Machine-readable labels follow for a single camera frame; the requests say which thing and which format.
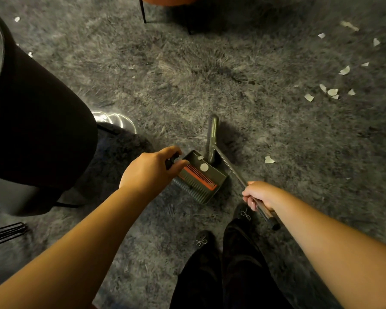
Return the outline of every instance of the foot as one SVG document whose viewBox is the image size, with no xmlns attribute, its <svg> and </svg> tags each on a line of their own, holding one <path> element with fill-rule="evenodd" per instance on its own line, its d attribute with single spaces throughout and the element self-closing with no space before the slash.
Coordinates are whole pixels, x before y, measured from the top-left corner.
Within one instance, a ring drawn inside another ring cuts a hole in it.
<svg viewBox="0 0 386 309">
<path fill-rule="evenodd" d="M 254 211 L 252 211 L 252 209 L 250 209 L 250 207 L 245 203 L 237 205 L 235 213 L 233 214 L 233 219 L 244 220 L 248 223 L 252 222 L 253 217 Z"/>
<path fill-rule="evenodd" d="M 214 237 L 213 233 L 211 233 L 211 231 L 204 230 L 197 234 L 195 245 L 197 248 L 202 248 L 205 245 L 215 246 L 216 238 Z"/>
</svg>

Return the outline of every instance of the forearm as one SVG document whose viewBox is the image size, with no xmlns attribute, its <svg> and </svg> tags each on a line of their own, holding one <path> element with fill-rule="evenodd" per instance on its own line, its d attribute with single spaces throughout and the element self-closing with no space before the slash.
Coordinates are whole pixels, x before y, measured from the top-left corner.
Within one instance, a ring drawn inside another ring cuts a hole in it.
<svg viewBox="0 0 386 309">
<path fill-rule="evenodd" d="M 0 286 L 0 308 L 88 308 L 147 205 L 124 187 Z"/>
<path fill-rule="evenodd" d="M 386 308 L 386 245 L 282 191 L 274 210 L 345 308 Z"/>
</svg>

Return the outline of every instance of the orange chair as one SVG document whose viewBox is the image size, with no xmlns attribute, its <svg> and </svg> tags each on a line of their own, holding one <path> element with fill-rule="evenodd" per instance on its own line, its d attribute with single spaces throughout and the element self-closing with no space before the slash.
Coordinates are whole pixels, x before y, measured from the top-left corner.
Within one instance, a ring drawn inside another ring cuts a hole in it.
<svg viewBox="0 0 386 309">
<path fill-rule="evenodd" d="M 146 16 L 144 15 L 143 1 L 146 1 L 147 3 L 150 3 L 150 4 L 161 5 L 161 6 L 180 6 L 180 5 L 183 6 L 183 10 L 186 18 L 187 30 L 189 32 L 189 35 L 191 35 L 190 24 L 188 19 L 188 11 L 187 11 L 186 5 L 192 4 L 197 0 L 139 0 L 140 8 L 142 9 L 143 21 L 144 23 L 146 23 Z"/>
</svg>

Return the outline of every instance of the gray shaggy rug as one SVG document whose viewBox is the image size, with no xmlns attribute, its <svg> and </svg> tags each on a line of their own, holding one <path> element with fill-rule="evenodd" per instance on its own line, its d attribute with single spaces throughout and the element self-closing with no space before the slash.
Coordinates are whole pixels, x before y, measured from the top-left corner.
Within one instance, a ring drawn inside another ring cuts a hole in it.
<svg viewBox="0 0 386 309">
<path fill-rule="evenodd" d="M 222 121 L 223 150 L 246 178 L 386 243 L 386 0 L 201 0 L 190 8 L 192 36 L 179 8 L 145 9 L 148 24 L 138 0 L 0 0 L 23 50 L 91 109 L 129 114 L 144 135 L 100 134 L 77 186 L 88 205 L 29 218 L 0 212 L 0 226 L 25 221 L 33 230 L 0 245 L 0 282 L 100 204 L 140 152 L 178 144 L 204 153 L 211 112 Z M 210 229 L 221 243 L 240 201 L 234 179 L 206 206 L 170 185 L 131 228 L 95 304 L 167 308 L 194 235 Z M 273 233 L 260 221 L 257 231 L 295 308 L 340 307 L 285 228 Z"/>
</svg>

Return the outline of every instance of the person's leg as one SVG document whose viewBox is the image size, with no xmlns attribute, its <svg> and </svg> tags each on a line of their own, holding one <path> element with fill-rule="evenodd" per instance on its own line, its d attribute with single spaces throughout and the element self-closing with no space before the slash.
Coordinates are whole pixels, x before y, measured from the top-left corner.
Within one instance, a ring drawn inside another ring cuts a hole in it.
<svg viewBox="0 0 386 309">
<path fill-rule="evenodd" d="M 262 253 L 248 236 L 253 215 L 247 204 L 239 205 L 224 232 L 224 308 L 292 308 L 270 275 Z"/>
<path fill-rule="evenodd" d="M 209 231 L 199 233 L 196 246 L 199 249 L 178 277 L 170 309 L 221 309 L 223 306 L 220 252 L 214 235 Z"/>
</svg>

